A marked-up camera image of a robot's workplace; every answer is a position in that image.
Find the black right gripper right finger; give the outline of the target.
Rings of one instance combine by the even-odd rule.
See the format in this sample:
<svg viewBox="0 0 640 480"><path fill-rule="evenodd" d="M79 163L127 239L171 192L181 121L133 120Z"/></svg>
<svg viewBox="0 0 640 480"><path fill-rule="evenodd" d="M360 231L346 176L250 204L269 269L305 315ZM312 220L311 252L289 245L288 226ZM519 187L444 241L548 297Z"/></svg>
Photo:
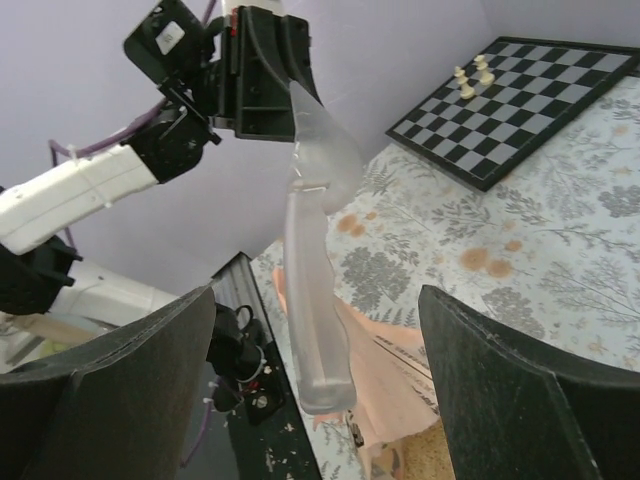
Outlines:
<svg viewBox="0 0 640 480"><path fill-rule="evenodd" d="M636 479L639 375L425 285L421 331L459 479Z"/></svg>

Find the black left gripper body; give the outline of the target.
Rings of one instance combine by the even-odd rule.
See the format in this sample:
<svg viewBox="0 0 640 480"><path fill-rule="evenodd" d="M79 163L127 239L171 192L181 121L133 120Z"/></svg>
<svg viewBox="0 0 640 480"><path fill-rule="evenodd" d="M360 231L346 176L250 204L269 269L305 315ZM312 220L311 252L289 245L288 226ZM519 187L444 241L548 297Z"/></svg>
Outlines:
<svg viewBox="0 0 640 480"><path fill-rule="evenodd" d="M134 123L150 124L173 99L216 125L240 125L234 47L222 17L201 20L182 1L158 2L123 44L131 63L165 96Z"/></svg>

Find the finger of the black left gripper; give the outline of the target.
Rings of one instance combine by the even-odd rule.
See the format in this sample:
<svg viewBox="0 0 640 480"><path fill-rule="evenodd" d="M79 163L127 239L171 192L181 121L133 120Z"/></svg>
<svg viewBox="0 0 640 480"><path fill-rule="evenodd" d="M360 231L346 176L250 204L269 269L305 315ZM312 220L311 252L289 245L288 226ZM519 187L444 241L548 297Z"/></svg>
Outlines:
<svg viewBox="0 0 640 480"><path fill-rule="evenodd" d="M235 134L238 138L292 141L295 135L290 83L317 97L305 19L257 7L237 15L239 74Z"/></svg>

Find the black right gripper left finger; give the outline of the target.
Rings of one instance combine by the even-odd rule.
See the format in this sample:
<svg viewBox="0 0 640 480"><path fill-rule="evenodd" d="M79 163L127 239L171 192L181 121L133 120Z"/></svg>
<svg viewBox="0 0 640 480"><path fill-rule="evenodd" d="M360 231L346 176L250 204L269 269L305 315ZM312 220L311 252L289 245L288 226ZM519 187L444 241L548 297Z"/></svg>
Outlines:
<svg viewBox="0 0 640 480"><path fill-rule="evenodd" d="M174 478L215 317L200 287L2 375L2 478Z"/></svg>

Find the pink litter bag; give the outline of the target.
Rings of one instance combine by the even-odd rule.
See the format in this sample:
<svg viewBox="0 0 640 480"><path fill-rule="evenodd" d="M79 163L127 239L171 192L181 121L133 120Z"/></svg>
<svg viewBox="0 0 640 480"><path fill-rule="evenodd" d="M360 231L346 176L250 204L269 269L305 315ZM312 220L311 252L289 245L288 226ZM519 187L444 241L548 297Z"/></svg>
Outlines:
<svg viewBox="0 0 640 480"><path fill-rule="evenodd" d="M344 437L366 479L453 479L424 342L418 330L375 322L339 297L357 391L352 410L315 415L312 428Z"/></svg>

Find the clear plastic scoop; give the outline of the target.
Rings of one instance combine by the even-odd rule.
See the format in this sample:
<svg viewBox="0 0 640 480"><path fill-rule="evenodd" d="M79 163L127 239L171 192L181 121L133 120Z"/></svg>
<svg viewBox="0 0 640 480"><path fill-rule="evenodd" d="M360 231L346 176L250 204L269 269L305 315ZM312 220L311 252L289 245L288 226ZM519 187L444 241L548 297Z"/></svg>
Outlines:
<svg viewBox="0 0 640 480"><path fill-rule="evenodd" d="M326 240L330 216L359 190L364 161L354 138L301 84L292 82L289 91L295 132L283 247L286 311L301 407L325 415L357 398Z"/></svg>

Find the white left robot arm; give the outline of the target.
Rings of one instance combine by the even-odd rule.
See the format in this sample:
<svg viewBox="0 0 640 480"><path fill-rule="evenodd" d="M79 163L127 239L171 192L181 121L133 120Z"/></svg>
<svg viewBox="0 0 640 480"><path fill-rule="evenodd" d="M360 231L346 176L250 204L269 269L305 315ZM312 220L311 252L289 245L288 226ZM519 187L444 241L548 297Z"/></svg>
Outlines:
<svg viewBox="0 0 640 480"><path fill-rule="evenodd" d="M316 90L306 20L278 1L225 1L218 17L161 1L126 38L127 58L161 93L129 126L1 194L1 310L116 325L172 301L84 259L61 232L115 202L193 169L227 129L239 139L292 142L290 87Z"/></svg>

